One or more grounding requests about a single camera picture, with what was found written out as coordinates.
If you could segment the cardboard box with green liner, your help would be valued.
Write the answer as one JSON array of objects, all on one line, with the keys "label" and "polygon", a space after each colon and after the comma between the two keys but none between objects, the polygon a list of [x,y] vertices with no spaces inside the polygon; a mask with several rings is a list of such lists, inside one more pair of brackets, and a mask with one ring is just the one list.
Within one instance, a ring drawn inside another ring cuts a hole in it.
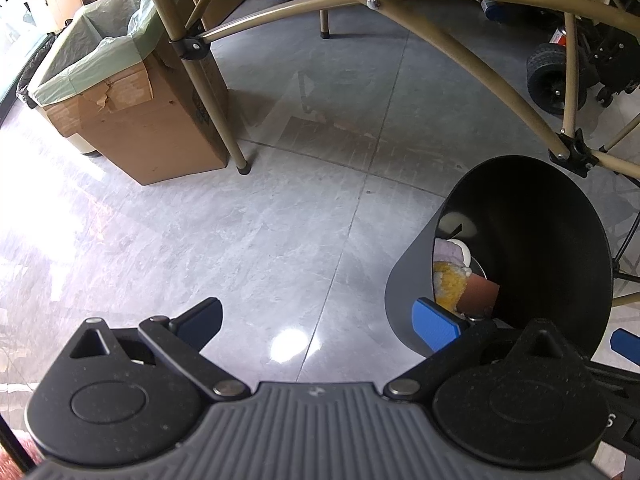
[{"label": "cardboard box with green liner", "polygon": [[27,91],[61,136],[83,138],[140,184],[227,165],[152,0],[80,8]]}]

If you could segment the black round trash bin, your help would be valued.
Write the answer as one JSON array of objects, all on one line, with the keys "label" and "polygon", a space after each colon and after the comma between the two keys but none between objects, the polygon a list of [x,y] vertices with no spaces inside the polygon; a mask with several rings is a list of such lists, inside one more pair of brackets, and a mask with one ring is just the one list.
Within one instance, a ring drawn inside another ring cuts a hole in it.
[{"label": "black round trash bin", "polygon": [[542,160],[504,155],[481,162],[446,200],[390,271],[385,310],[397,338],[421,356],[433,351],[413,331],[411,309],[435,297],[432,263],[439,218],[460,211],[477,226],[462,242],[489,281],[499,286],[494,315],[521,330],[551,321],[584,356],[605,333],[613,270],[605,229],[588,197]]}]

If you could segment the brown rectangular sponge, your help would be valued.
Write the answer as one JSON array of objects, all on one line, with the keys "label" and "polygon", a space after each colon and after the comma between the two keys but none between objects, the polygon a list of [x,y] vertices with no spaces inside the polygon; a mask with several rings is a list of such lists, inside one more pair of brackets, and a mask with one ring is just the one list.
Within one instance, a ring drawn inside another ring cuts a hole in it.
[{"label": "brown rectangular sponge", "polygon": [[486,318],[494,308],[498,292],[496,283],[472,273],[457,303],[457,310],[472,318]]}]

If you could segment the yellow white plush toy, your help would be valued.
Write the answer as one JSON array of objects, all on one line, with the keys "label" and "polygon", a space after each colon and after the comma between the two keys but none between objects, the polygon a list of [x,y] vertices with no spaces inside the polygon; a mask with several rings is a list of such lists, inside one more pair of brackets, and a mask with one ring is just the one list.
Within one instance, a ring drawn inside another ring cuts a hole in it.
[{"label": "yellow white plush toy", "polygon": [[471,275],[472,270],[468,266],[458,266],[445,261],[434,262],[433,284],[436,304],[451,313],[456,313]]}]

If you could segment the blue white container on floor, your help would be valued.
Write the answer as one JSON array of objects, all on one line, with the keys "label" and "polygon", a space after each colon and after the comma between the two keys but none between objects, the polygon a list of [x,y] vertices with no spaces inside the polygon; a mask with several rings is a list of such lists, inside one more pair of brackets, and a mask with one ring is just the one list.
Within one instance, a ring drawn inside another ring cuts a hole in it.
[{"label": "blue white container on floor", "polygon": [[501,3],[494,0],[482,0],[480,7],[489,21],[501,22],[504,19],[504,10]]}]

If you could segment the tan folding camping table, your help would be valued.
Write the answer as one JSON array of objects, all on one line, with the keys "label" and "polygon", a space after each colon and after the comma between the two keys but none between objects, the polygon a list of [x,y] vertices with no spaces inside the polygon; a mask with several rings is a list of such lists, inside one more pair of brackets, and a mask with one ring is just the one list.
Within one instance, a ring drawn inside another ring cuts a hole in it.
[{"label": "tan folding camping table", "polygon": [[382,310],[395,262],[464,174],[545,158],[525,125],[418,37],[358,8],[314,36],[309,16],[216,45],[228,122],[253,164],[138,193],[150,235],[122,308],[230,315]]}]

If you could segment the red white spray can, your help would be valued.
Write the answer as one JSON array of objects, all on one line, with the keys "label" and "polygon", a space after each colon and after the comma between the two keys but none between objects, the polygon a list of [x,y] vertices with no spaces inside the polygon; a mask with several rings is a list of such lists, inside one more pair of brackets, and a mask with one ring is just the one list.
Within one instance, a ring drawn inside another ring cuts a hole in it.
[{"label": "red white spray can", "polygon": [[553,35],[549,40],[550,44],[556,44],[557,46],[566,46],[566,30],[564,28],[555,29]]}]

